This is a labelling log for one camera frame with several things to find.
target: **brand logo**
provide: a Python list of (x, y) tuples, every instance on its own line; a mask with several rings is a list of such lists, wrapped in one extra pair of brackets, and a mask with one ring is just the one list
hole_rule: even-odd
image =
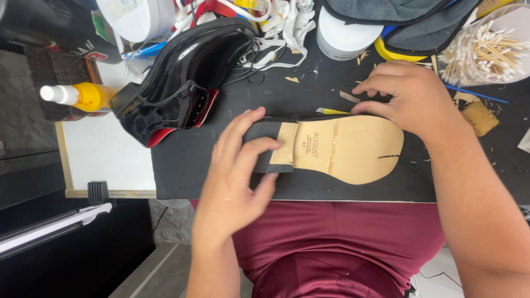
[(311, 156), (314, 156), (316, 158), (319, 158), (319, 135), (317, 133), (314, 133), (313, 140), (311, 142)]

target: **yellow bottle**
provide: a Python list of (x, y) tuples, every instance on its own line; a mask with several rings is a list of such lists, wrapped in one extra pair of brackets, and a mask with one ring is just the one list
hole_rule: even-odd
[(109, 100), (120, 91), (119, 88), (92, 83), (71, 86), (43, 86), (40, 97), (46, 101), (67, 104), (85, 112), (110, 112)]

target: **left hand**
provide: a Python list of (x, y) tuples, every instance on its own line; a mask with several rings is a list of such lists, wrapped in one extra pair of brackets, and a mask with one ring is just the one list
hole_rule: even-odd
[(254, 191), (249, 187), (250, 175), (258, 155), (277, 150), (281, 144), (269, 137), (242, 144), (243, 135), (252, 123), (264, 115), (264, 107), (247, 110), (234, 118), (219, 136), (193, 223), (194, 242), (221, 245), (265, 211), (274, 194), (278, 174), (266, 174)]

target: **shoe sole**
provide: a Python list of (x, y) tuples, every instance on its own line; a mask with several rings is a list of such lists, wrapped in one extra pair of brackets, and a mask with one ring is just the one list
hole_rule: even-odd
[(403, 147), (403, 131), (375, 116), (283, 122), (270, 165), (326, 173), (349, 184), (365, 184), (388, 175)]

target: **gray felt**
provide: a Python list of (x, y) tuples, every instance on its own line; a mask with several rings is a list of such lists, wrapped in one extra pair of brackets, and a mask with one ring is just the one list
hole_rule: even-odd
[(326, 0), (335, 12), (360, 20), (406, 22), (443, 0)]
[(434, 15), (407, 26), (385, 39), (389, 46), (416, 51), (434, 50), (451, 37), (478, 0), (460, 0)]

